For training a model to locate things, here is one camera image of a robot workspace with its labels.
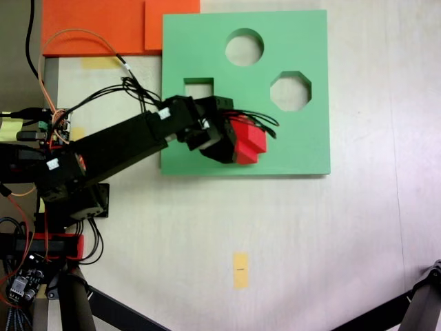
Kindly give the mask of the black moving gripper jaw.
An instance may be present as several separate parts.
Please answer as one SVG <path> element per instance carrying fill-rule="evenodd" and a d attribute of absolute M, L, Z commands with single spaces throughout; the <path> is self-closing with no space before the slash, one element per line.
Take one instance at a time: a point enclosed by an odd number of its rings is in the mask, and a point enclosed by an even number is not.
<path fill-rule="evenodd" d="M 247 116 L 243 111 L 232 109 L 220 109 L 218 114 L 228 121 L 246 121 Z"/>

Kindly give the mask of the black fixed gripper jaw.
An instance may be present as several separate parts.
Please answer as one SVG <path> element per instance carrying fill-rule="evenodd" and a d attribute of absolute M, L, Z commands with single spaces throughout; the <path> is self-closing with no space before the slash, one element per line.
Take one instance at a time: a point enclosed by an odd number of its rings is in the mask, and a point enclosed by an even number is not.
<path fill-rule="evenodd" d="M 223 137 L 215 144 L 200 150 L 200 153 L 209 159 L 223 164 L 232 164 L 236 162 L 236 139 Z"/>

